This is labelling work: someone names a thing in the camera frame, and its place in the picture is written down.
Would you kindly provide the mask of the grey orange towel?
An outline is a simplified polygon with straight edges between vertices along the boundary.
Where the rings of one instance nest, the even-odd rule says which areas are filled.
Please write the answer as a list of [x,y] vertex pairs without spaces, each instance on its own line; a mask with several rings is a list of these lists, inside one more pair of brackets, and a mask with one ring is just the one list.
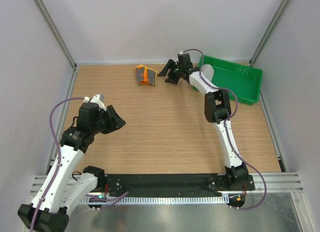
[[135,67],[134,71],[139,85],[157,85],[158,72],[156,70],[140,64]]

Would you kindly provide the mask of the grey panda towel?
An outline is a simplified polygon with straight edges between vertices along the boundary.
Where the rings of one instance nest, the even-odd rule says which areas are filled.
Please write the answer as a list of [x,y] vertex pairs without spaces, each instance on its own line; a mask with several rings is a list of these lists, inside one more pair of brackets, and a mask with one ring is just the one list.
[[201,68],[202,75],[207,78],[210,82],[214,76],[214,68],[210,64],[204,64]]

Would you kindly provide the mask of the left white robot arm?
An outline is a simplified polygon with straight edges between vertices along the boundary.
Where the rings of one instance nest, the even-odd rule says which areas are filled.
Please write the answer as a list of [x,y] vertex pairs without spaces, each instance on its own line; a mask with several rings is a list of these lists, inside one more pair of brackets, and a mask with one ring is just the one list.
[[81,105],[75,122],[63,133],[42,187],[29,204],[21,204],[18,209],[18,216],[30,231],[65,231],[80,201],[91,191],[105,188],[105,171],[93,166],[87,167],[74,185],[67,185],[95,136],[119,130],[125,121],[112,105],[89,101]]

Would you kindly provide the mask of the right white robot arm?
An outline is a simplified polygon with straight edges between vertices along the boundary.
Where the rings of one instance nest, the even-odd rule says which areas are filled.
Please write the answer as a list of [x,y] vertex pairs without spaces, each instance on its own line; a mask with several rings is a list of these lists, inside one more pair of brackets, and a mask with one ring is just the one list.
[[249,173],[238,153],[232,132],[229,91],[212,83],[214,74],[215,70],[211,65],[195,67],[188,53],[180,53],[178,61],[168,60],[158,76],[168,76],[165,82],[171,84],[177,84],[179,79],[184,79],[204,96],[205,118],[215,128],[224,154],[225,184],[232,190],[245,188]]

